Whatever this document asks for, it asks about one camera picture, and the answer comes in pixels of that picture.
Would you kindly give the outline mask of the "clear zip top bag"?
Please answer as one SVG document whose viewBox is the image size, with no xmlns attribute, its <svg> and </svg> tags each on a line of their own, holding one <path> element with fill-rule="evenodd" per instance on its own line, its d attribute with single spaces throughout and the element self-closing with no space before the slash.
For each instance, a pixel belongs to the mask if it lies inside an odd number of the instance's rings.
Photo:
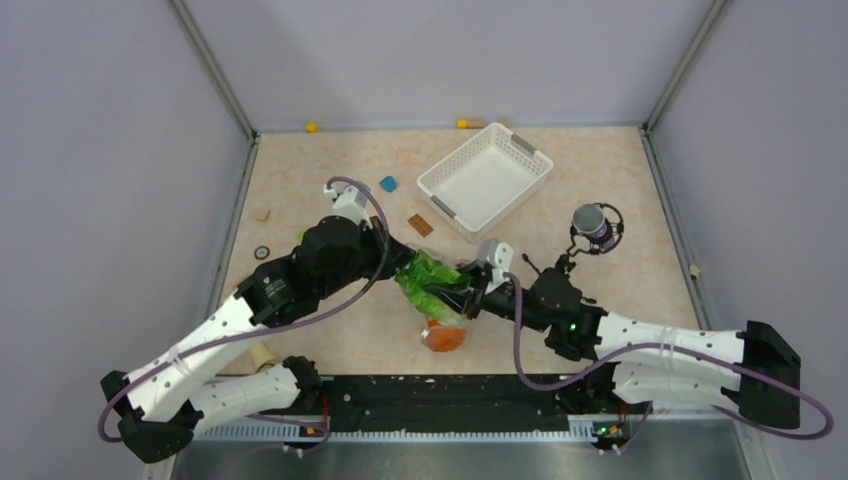
<svg viewBox="0 0 848 480">
<path fill-rule="evenodd" d="M 421 343 L 438 353 L 455 351 L 465 343 L 470 321 L 435 294 L 428 293 L 425 286 L 463 285 L 468 280 L 468 275 L 460 271 L 463 262 L 424 247 L 414 246 L 413 250 L 412 261 L 397 273 L 395 281 L 412 307 L 424 317 Z"/>
</svg>

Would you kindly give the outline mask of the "orange mini pumpkin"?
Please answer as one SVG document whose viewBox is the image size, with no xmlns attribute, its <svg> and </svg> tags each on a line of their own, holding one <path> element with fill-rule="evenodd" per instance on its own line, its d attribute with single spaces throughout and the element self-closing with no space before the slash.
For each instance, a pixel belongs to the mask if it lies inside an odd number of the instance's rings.
<svg viewBox="0 0 848 480">
<path fill-rule="evenodd" d="M 466 341 L 467 330 L 462 327 L 446 326 L 435 319 L 428 319 L 421 333 L 424 346 L 434 352 L 450 352 L 460 348 Z"/>
</svg>

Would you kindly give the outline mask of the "green lettuce leaf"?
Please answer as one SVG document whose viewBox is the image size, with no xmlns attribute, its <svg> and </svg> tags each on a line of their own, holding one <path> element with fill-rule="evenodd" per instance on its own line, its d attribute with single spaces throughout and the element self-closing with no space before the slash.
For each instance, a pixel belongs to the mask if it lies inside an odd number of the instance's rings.
<svg viewBox="0 0 848 480">
<path fill-rule="evenodd" d="M 466 273 L 418 249 L 411 262 L 395 276 L 411 305 L 420 313 L 448 327 L 464 327 L 468 320 L 448 303 L 426 290 L 432 285 L 464 286 L 469 280 Z"/>
</svg>

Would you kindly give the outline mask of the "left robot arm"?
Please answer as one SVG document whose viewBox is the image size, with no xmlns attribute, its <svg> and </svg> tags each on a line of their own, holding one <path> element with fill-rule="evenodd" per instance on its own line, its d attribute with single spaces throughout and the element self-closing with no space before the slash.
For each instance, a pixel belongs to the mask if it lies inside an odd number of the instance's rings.
<svg viewBox="0 0 848 480">
<path fill-rule="evenodd" d="M 308 413 L 319 404 L 314 363 L 290 356 L 269 369 L 217 382 L 215 376 L 264 337 L 328 319 L 363 297 L 324 313 L 320 303 L 348 285 L 364 290 L 393 278 L 414 259 L 377 218 L 331 215 L 307 229 L 286 256 L 260 264 L 199 327 L 132 372 L 100 381 L 107 399 L 97 428 L 146 464 L 165 460 L 198 434 L 268 410 Z"/>
</svg>

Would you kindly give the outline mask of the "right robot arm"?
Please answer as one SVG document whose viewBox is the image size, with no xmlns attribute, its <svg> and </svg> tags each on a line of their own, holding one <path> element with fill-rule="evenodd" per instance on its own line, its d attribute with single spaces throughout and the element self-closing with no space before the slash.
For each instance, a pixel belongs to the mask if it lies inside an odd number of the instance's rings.
<svg viewBox="0 0 848 480">
<path fill-rule="evenodd" d="M 800 426 L 801 360 L 771 325 L 692 330 L 635 320 L 589 303 L 562 269 L 548 267 L 528 288 L 510 274 L 486 285 L 486 268 L 468 267 L 457 283 L 424 290 L 467 319 L 487 312 L 545 334 L 545 345 L 572 361 L 593 360 L 580 393 L 600 412 L 620 404 L 703 404 L 775 429 Z"/>
</svg>

